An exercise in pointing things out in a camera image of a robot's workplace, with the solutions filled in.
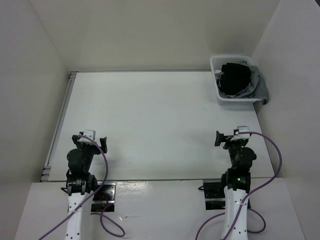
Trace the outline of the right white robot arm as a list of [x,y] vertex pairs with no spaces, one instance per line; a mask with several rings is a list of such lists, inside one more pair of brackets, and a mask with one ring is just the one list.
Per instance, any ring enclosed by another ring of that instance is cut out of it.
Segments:
[[216,131],[214,145],[228,151],[231,167],[221,176],[219,192],[225,196],[225,218],[221,239],[247,240],[247,194],[251,188],[250,168],[257,159],[255,152],[246,147],[249,127],[238,126],[232,135]]

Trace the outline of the black skirt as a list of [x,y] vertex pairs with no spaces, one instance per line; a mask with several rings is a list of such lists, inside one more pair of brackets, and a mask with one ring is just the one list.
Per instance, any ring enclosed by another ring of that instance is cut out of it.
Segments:
[[222,65],[218,88],[225,95],[236,96],[249,86],[251,75],[248,66],[228,62]]

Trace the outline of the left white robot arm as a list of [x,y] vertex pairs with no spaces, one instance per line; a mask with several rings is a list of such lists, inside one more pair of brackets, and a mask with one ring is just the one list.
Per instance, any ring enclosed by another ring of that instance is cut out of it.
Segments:
[[107,138],[94,143],[96,132],[84,130],[72,136],[76,148],[68,152],[66,192],[68,194],[68,219],[66,240],[88,240],[91,231],[91,207],[100,188],[96,177],[90,173],[95,155],[107,152]]

